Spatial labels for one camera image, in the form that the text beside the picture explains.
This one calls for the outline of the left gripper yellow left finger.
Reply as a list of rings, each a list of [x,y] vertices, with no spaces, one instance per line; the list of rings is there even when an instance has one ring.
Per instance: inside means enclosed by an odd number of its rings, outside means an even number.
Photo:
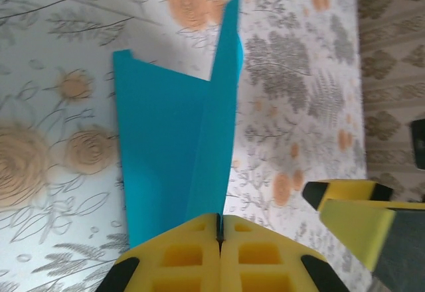
[[[123,253],[100,291],[219,291],[219,214],[204,214]]]

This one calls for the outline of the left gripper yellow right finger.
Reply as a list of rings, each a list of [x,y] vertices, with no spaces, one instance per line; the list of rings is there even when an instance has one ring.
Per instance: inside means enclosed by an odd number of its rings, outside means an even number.
[[[221,219],[221,291],[349,290],[319,252],[244,218]]]

